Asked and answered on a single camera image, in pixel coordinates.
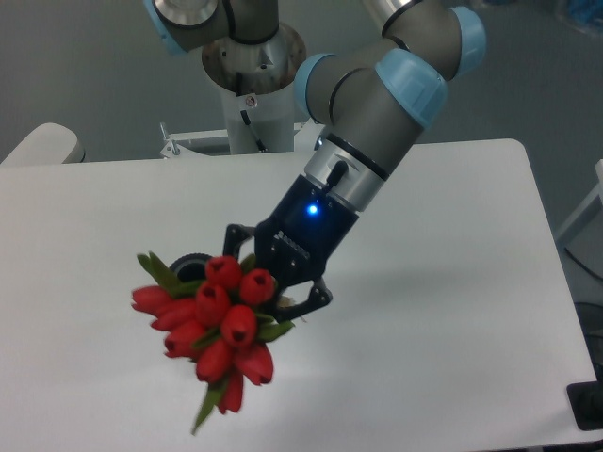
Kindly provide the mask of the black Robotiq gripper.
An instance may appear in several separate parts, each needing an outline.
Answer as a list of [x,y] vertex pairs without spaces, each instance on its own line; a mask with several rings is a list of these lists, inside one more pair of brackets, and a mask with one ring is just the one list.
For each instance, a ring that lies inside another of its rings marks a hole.
[[313,281],[307,300],[275,307],[277,322],[301,318],[333,300],[322,277],[330,256],[358,215],[299,176],[268,218],[254,226],[226,226],[222,254],[238,258],[254,237],[256,266],[267,270],[280,287]]

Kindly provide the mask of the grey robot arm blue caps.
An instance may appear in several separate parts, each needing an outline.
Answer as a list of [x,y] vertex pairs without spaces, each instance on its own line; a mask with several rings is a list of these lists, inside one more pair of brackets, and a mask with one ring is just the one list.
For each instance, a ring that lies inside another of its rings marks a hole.
[[306,301],[269,315],[292,320],[326,306],[329,257],[360,212],[428,129],[447,83],[478,67],[480,17],[439,1],[369,1],[381,37],[350,55],[308,56],[274,1],[149,1],[146,10],[175,54],[202,50],[220,91],[230,151],[289,152],[293,110],[322,126],[314,155],[275,210],[254,227],[227,228],[223,251],[254,243],[279,292],[311,283]]

